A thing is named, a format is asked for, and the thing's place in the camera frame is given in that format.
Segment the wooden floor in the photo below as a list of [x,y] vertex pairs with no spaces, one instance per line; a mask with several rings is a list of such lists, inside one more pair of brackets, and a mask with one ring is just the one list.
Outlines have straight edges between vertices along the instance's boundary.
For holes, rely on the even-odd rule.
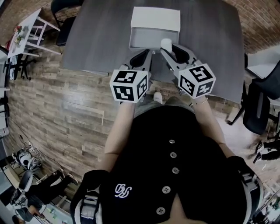
[[[63,52],[63,48],[54,44],[48,47]],[[109,88],[110,77],[67,70],[61,67],[62,56],[48,52],[40,55],[37,63],[28,68],[31,81],[18,77],[9,82],[10,134],[4,142],[9,151],[18,151],[23,146],[18,135],[22,135],[23,141],[30,141],[48,156],[42,154],[44,172],[53,172],[60,165],[80,181],[84,173],[95,169],[100,162],[117,113],[118,103],[114,102]],[[149,94],[155,91],[160,91],[164,100],[180,97],[172,84],[154,82]],[[189,102],[186,96],[180,98]],[[252,164],[255,144],[265,140],[268,133],[263,136],[251,133],[243,126],[242,119],[229,126],[226,120],[234,118],[238,105],[216,97],[210,98],[210,104],[228,146],[263,181],[278,181],[279,161]]]

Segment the black chair backrest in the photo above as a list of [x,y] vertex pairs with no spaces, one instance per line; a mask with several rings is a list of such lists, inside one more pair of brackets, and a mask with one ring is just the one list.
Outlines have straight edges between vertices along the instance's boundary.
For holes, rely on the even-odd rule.
[[2,51],[3,53],[5,53],[7,55],[9,53],[9,51],[6,48],[2,47],[1,45],[0,45],[0,51]]
[[56,13],[67,7],[81,6],[83,1],[84,0],[52,0],[51,11],[59,27],[62,21],[57,20]]
[[280,61],[273,71],[264,79],[254,79],[253,82],[258,85],[262,92],[272,100],[280,98]]

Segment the cable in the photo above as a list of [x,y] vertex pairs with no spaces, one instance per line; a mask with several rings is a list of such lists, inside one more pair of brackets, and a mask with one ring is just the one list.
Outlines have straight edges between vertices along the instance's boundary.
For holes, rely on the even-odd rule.
[[[22,132],[22,133],[25,135],[25,137],[27,138],[27,140],[32,144],[32,142],[29,140],[29,138],[28,138],[27,135],[24,133],[24,131],[21,129],[21,127],[20,127],[15,121],[13,121],[13,123],[15,123],[15,124],[18,126],[18,128],[21,130],[21,132]],[[21,138],[21,135],[20,135],[20,134],[18,134],[18,137],[19,137],[20,141],[22,142],[22,138]],[[46,154],[42,153],[38,148],[33,147],[33,149],[36,149],[40,154],[43,154],[43,155],[46,156],[47,158],[49,158],[49,159],[55,161],[55,162],[58,164],[58,166],[61,167],[61,165],[60,165],[56,160],[54,160],[53,158],[51,158],[51,157],[47,156]]]

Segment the person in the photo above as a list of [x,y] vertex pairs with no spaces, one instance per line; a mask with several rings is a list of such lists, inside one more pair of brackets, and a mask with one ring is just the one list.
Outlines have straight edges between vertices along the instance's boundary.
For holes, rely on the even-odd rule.
[[71,182],[78,185],[78,181],[70,173],[65,177],[63,172],[64,170],[60,168],[38,185],[30,187],[25,193],[28,208],[24,207],[16,210],[17,215],[12,217],[14,224],[30,222],[33,216],[37,215],[44,218],[44,215],[39,212],[43,205],[49,204],[54,198],[63,193]]
[[259,142],[257,147],[255,148],[255,152],[257,153],[253,163],[256,163],[260,160],[276,160],[280,157],[280,140],[274,142]]
[[73,222],[242,224],[247,201],[238,166],[206,97],[193,109],[175,97],[162,105],[123,102],[98,170],[77,190]]

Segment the white table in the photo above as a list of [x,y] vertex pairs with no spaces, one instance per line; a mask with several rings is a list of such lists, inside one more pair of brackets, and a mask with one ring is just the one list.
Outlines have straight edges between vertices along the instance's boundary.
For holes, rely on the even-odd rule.
[[[11,58],[13,56],[16,56],[16,55],[19,55],[19,54],[26,54],[26,55],[32,55],[32,56],[36,56],[36,57],[39,57],[38,54],[30,54],[28,52],[25,51],[25,47],[26,46],[31,46],[31,47],[36,47],[36,48],[40,48],[40,49],[43,49],[45,51],[50,51],[54,54],[58,54],[58,55],[61,55],[60,52],[57,52],[57,51],[53,51],[53,50],[50,50],[46,47],[42,47],[40,46],[40,42],[41,40],[44,40],[42,38],[43,36],[43,33],[46,29],[46,26],[50,26],[58,31],[60,31],[60,29],[58,29],[56,26],[50,24],[49,22],[41,19],[39,17],[39,13],[40,13],[41,9],[38,9],[36,12],[32,13],[30,16],[28,16],[26,19],[24,19],[20,24],[19,26],[22,26],[22,28],[24,27],[27,27],[27,32],[26,32],[26,35],[24,37],[24,39],[21,40],[20,42],[20,45],[16,45],[14,43],[16,37],[17,37],[17,34],[14,34],[13,38],[12,38],[12,41],[11,41],[11,45],[10,45],[10,48],[9,48],[9,54],[8,54],[8,58]],[[42,23],[44,23],[43,26],[34,26],[34,23],[36,22],[36,20],[39,20],[41,21]],[[31,30],[32,29],[35,29],[35,35],[31,34]]]

